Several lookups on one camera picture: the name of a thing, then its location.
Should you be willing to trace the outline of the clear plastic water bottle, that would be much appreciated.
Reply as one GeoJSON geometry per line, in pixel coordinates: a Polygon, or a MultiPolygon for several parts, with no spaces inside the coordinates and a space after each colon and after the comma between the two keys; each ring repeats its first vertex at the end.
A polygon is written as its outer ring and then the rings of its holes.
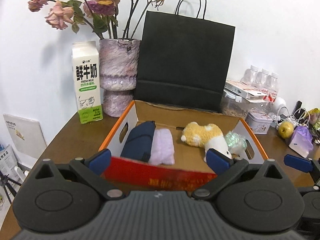
{"type": "Polygon", "coordinates": [[[257,77],[258,70],[259,70],[259,68],[255,67],[255,66],[251,66],[250,68],[246,69],[240,82],[242,82],[246,85],[249,85],[249,86],[253,85],[253,83],[255,82],[255,79],[257,77]]]}
{"type": "Polygon", "coordinates": [[[279,80],[277,73],[271,73],[271,75],[267,77],[265,89],[267,92],[265,92],[266,96],[264,97],[264,100],[268,102],[274,102],[279,92],[279,80]]]}
{"type": "Polygon", "coordinates": [[[262,91],[268,76],[269,76],[268,70],[262,69],[261,71],[259,71],[256,74],[255,80],[252,83],[253,87],[255,87],[257,90],[262,91]]]}

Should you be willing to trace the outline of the purple textured vase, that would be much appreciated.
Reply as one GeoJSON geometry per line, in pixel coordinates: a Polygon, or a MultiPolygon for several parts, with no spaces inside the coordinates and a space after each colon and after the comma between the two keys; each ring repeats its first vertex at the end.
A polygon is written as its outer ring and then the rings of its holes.
{"type": "Polygon", "coordinates": [[[103,110],[120,117],[133,100],[137,83],[140,40],[100,40],[100,87],[104,90],[103,110]]]}

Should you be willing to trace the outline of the clear seed storage container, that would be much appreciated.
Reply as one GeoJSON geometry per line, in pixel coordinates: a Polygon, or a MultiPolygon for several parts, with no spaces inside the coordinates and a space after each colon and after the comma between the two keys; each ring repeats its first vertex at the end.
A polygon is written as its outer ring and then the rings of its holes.
{"type": "Polygon", "coordinates": [[[251,110],[263,110],[267,102],[264,100],[247,100],[226,89],[223,90],[220,108],[221,113],[245,119],[251,110]]]}

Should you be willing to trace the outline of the small purple gift bag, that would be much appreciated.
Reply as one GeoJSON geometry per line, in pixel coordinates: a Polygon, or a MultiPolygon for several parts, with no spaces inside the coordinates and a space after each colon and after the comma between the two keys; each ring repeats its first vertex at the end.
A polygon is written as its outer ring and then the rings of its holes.
{"type": "Polygon", "coordinates": [[[306,158],[313,150],[312,135],[307,126],[297,126],[291,137],[289,148],[303,158],[306,158]]]}

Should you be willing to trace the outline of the dried pink rose bouquet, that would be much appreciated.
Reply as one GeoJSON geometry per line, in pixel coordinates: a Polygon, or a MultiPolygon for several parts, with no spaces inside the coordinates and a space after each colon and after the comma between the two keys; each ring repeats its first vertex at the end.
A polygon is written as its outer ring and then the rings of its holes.
{"type": "Polygon", "coordinates": [[[166,0],[131,0],[129,15],[123,29],[123,34],[118,36],[119,3],[121,0],[29,0],[28,9],[31,12],[40,11],[49,2],[53,4],[46,23],[57,30],[65,30],[71,27],[74,33],[80,29],[80,25],[89,25],[92,32],[101,40],[103,33],[107,32],[110,38],[131,40],[148,7],[153,5],[159,8],[166,0]]]}

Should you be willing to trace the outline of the navy blue fabric pouch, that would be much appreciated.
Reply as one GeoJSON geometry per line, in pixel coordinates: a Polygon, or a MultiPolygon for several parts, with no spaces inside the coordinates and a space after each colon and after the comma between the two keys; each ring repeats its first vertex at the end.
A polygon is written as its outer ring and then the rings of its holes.
{"type": "Polygon", "coordinates": [[[148,163],[155,129],[154,121],[146,121],[136,126],[129,133],[120,156],[148,163]]]}

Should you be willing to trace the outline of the orange pumpkin cardboard box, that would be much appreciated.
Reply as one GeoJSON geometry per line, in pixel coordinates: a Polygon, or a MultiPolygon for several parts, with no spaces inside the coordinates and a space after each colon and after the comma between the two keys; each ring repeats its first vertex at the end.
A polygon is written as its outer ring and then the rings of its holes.
{"type": "Polygon", "coordinates": [[[110,165],[104,171],[104,177],[115,183],[171,191],[193,191],[214,179],[215,173],[203,160],[204,149],[189,146],[181,141],[182,130],[192,121],[199,125],[214,123],[219,126],[223,134],[232,131],[244,136],[248,143],[247,148],[252,151],[253,157],[248,158],[244,151],[240,152],[239,156],[251,164],[262,164],[268,158],[259,140],[242,118],[154,105],[137,100],[128,105],[100,146],[101,150],[107,148],[112,154],[110,165]],[[120,156],[129,132],[145,121],[154,121],[157,129],[170,130],[175,150],[174,165],[153,166],[120,156]],[[124,128],[127,128],[127,132],[121,137],[124,128]]]}

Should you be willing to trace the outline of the folded lavender fluffy towel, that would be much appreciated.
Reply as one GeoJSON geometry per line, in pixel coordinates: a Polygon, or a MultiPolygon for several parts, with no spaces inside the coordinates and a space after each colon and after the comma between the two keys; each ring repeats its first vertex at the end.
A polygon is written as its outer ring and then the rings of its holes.
{"type": "Polygon", "coordinates": [[[174,142],[171,131],[167,128],[156,129],[151,146],[150,165],[174,165],[174,142]]]}

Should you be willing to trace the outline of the black paper shopping bag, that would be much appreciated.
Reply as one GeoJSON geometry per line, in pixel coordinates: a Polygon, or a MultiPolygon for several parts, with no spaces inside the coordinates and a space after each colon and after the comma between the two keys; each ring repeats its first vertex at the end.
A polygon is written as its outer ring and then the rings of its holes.
{"type": "Polygon", "coordinates": [[[231,25],[148,11],[134,98],[219,112],[234,34],[231,25]]]}

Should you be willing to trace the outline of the white wall panel box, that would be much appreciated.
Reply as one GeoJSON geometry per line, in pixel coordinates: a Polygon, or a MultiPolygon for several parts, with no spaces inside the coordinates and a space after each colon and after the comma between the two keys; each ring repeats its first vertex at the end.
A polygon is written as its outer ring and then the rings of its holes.
{"type": "Polygon", "coordinates": [[[16,150],[38,159],[47,147],[40,122],[10,114],[3,118],[16,150]]]}

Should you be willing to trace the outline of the yellow green pear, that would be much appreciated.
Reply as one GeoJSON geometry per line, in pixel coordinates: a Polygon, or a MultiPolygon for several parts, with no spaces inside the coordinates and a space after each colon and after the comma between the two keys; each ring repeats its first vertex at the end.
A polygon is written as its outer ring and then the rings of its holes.
{"type": "Polygon", "coordinates": [[[291,122],[285,121],[278,127],[278,134],[283,139],[289,139],[293,135],[294,129],[294,125],[291,122]]]}

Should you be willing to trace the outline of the iridescent plastic wrap bundle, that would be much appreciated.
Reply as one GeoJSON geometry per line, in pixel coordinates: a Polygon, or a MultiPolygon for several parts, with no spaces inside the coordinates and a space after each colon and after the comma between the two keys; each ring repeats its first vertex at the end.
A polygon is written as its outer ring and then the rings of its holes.
{"type": "Polygon", "coordinates": [[[238,133],[229,131],[224,138],[231,154],[240,155],[247,149],[246,138],[238,133]]]}

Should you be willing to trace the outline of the white green milk carton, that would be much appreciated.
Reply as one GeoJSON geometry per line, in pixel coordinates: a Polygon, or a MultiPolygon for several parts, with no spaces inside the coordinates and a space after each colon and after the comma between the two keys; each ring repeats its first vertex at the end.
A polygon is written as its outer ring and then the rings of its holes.
{"type": "Polygon", "coordinates": [[[99,51],[95,41],[73,44],[72,67],[80,123],[102,120],[99,51]]]}

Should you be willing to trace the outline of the yellow white plush toy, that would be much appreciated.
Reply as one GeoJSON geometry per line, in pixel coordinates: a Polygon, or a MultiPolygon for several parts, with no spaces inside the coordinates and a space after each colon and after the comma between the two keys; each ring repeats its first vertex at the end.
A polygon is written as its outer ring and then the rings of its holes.
{"type": "Polygon", "coordinates": [[[216,124],[200,126],[197,122],[190,122],[182,131],[181,141],[189,146],[204,148],[204,162],[207,162],[206,155],[210,149],[215,149],[229,159],[232,155],[223,132],[216,124]]]}

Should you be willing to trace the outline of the white flat cardboard box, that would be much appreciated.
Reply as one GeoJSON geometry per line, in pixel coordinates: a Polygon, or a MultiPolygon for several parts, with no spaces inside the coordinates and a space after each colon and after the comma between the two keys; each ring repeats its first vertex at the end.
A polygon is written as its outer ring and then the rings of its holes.
{"type": "Polygon", "coordinates": [[[264,97],[267,96],[267,94],[257,90],[255,87],[249,86],[240,81],[227,80],[225,83],[225,89],[249,100],[264,99],[264,97]]]}

